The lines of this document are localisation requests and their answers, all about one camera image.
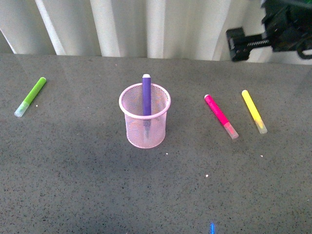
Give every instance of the metal spring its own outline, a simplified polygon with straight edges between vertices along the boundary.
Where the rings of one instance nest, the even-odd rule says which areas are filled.
[[[254,45],[263,45],[266,43],[269,43],[269,40],[262,40],[262,41],[256,41],[256,42],[250,42],[247,44],[247,46],[254,46]]]

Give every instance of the blue marker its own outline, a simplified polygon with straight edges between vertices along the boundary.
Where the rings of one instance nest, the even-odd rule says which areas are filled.
[[[210,224],[210,234],[215,234],[215,225],[213,223]]]

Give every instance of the white curtain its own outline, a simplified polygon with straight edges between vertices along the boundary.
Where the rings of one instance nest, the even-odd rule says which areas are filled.
[[[1,0],[0,53],[230,60],[225,32],[264,31],[261,0]],[[252,50],[248,62],[312,64]]]

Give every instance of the table surface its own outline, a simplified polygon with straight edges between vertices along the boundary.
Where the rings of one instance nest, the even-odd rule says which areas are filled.
[[[172,98],[166,137],[147,150],[118,105],[145,73]],[[306,65],[0,54],[0,233],[311,233],[311,100]]]

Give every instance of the pink mesh cup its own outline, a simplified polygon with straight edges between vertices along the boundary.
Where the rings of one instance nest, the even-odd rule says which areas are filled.
[[[159,145],[166,135],[166,116],[171,104],[169,93],[157,84],[151,84],[150,116],[143,115],[142,83],[126,88],[119,97],[119,106],[125,114],[127,138],[142,149]]]

